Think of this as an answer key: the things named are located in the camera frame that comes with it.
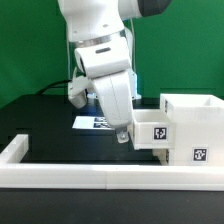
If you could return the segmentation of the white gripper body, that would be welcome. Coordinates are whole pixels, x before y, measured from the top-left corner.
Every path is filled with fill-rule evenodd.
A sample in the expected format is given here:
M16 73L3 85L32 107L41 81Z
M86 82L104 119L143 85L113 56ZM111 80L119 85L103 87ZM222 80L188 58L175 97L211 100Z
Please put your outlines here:
M107 43L77 48L77 64L91 81L103 114L112 128L128 126L132 118L131 68L125 37Z

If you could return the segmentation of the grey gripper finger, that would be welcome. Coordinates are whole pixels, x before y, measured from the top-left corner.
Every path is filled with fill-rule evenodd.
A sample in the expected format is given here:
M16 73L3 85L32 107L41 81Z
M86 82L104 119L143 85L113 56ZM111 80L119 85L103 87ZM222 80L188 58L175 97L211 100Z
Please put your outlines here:
M126 128L119 128L116 130L117 140L120 144L126 143L129 141L129 135Z

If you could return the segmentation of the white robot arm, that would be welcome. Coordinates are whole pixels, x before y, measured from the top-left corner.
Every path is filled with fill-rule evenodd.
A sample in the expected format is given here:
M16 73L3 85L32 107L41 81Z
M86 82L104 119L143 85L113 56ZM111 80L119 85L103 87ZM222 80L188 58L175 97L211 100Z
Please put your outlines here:
M132 52L123 21L160 14L171 1L58 0L68 41L75 45L77 69L83 72L68 83L68 98L81 108L86 104L85 90L93 89L120 143L129 140L127 127L133 122Z

